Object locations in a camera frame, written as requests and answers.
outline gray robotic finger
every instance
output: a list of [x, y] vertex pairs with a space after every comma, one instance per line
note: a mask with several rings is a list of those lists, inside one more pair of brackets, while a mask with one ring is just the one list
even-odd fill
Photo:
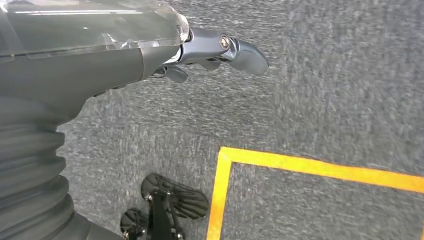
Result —
[[176, 65], [199, 64], [206, 70], [213, 71], [221, 63], [228, 63], [234, 69], [256, 76], [263, 75], [270, 66], [264, 54], [247, 41], [222, 32], [192, 28], [188, 40], [180, 46], [177, 54], [164, 62], [152, 77], [168, 77], [174, 82], [182, 83], [188, 75]]

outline yellow tape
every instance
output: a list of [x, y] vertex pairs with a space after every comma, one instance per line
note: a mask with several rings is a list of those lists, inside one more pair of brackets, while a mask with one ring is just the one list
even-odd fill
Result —
[[424, 194], [424, 177], [378, 169], [342, 166], [303, 157], [222, 147], [218, 154], [207, 240], [220, 240], [232, 163], [389, 187]]

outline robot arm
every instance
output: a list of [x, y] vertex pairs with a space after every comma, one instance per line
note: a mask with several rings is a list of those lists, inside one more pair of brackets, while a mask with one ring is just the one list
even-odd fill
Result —
[[151, 76], [183, 82], [179, 65], [222, 62], [268, 67], [253, 45], [190, 29], [163, 2], [0, 0], [0, 240], [121, 239], [74, 211], [57, 127], [105, 91]]

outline metal bolt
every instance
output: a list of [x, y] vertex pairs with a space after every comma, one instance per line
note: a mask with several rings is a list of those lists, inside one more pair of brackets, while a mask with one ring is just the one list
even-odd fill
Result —
[[150, 195], [150, 194], [147, 194], [147, 196], [146, 196], [146, 200], [147, 201], [151, 201], [153, 199], [153, 196], [152, 195]]
[[221, 45], [221, 48], [224, 50], [227, 50], [230, 48], [230, 38], [227, 35], [221, 35], [221, 38], [219, 40], [219, 44]]

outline black robot foot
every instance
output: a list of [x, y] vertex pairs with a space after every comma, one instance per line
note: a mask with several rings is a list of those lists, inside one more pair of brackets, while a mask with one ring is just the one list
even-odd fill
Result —
[[141, 196], [149, 203], [148, 217], [139, 209], [127, 210], [121, 218], [121, 231], [127, 240], [184, 240], [178, 218], [204, 218], [209, 201], [203, 193], [156, 173], [141, 184]]

